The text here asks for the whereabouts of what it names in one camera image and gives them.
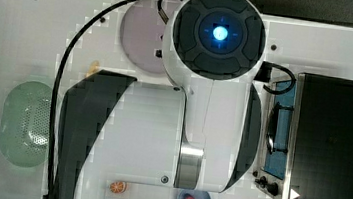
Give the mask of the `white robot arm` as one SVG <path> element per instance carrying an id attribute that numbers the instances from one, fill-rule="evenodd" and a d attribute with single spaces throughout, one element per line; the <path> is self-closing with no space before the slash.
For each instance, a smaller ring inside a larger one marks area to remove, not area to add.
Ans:
<path id="1" fill-rule="evenodd" d="M 69 88 L 46 199 L 105 199 L 115 181 L 228 190 L 257 154 L 264 25 L 249 0 L 182 0 L 162 37 L 166 83 L 101 70 Z"/>

